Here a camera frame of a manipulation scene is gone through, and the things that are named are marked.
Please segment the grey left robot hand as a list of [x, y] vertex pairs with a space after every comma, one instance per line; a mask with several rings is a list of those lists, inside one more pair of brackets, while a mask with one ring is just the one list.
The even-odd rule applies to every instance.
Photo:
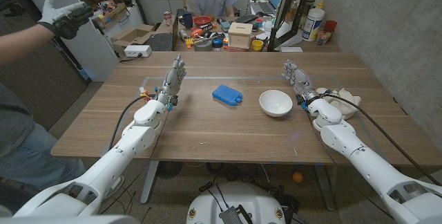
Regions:
[[180, 91], [182, 80], [186, 75], [185, 63], [178, 54], [174, 59], [172, 67], [168, 70], [159, 91], [156, 100], [162, 104], [177, 104], [177, 94]]

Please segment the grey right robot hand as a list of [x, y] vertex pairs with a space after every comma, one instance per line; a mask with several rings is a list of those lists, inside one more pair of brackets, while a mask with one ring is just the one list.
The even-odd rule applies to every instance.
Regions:
[[284, 73], [281, 75], [289, 81], [296, 93], [298, 105], [302, 103], [309, 106], [314, 100], [320, 96], [311, 83], [310, 77], [300, 69], [294, 62], [288, 59], [284, 63]]

